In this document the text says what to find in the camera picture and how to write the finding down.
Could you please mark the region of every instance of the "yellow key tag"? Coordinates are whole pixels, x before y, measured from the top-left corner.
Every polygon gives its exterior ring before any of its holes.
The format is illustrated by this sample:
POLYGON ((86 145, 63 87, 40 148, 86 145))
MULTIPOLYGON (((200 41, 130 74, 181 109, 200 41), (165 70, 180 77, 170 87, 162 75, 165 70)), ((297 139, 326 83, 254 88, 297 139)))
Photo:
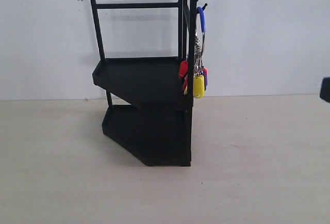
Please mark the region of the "yellow key tag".
POLYGON ((194 77, 194 85, 193 85, 193 95, 195 98, 200 99, 205 94, 205 83, 204 76, 199 75, 194 77))

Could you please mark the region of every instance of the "blue carabiner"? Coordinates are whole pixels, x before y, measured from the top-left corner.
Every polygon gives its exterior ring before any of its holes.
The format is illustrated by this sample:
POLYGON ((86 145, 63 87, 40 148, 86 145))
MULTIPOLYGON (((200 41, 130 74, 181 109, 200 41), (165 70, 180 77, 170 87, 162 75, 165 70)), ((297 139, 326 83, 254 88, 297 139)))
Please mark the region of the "blue carabiner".
POLYGON ((204 10, 203 10, 202 7, 198 6, 197 7, 197 12, 200 14, 202 33, 205 33, 206 32, 206 25, 205 25, 204 10))

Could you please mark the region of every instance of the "table surface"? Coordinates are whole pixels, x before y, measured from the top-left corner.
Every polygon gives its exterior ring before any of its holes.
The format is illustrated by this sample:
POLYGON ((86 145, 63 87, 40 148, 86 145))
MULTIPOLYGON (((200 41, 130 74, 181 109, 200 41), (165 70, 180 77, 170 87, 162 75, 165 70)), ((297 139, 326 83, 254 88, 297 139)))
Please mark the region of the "table surface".
POLYGON ((195 100, 192 166, 104 136, 105 100, 0 102, 0 223, 330 222, 330 104, 195 100))

